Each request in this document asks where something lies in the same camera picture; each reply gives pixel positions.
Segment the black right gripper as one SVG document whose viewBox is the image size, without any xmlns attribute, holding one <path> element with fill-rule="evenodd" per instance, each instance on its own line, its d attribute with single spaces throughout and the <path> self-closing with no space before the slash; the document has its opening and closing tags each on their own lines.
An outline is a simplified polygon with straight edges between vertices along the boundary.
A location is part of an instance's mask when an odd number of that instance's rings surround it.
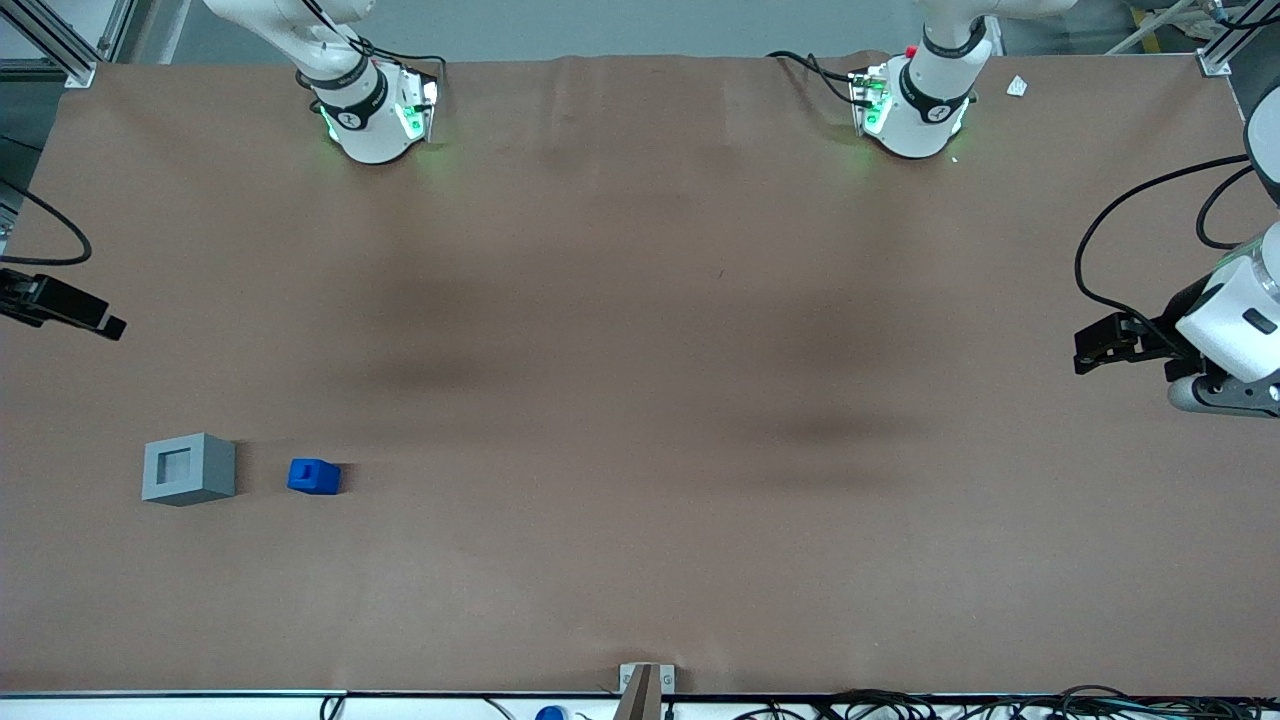
<svg viewBox="0 0 1280 720">
<path fill-rule="evenodd" d="M 31 277 L 1 269 L 1 315 L 33 328 L 54 320 L 110 341 L 124 334 L 127 323 L 108 311 L 106 301 L 56 278 L 38 277 L 36 304 L 35 286 Z"/>
</svg>

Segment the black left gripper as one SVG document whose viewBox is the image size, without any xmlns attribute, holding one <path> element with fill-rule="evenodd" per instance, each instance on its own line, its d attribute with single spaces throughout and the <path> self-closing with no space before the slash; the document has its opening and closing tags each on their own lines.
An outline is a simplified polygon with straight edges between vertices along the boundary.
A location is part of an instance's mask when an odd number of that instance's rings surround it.
<svg viewBox="0 0 1280 720">
<path fill-rule="evenodd" d="M 1202 372 L 1204 355 L 1176 328 L 1210 284 L 1202 275 L 1179 290 L 1156 314 L 1111 313 L 1075 333 L 1074 374 L 1085 375 L 1115 363 L 1165 364 L 1165 379 L 1172 382 Z"/>
</svg>

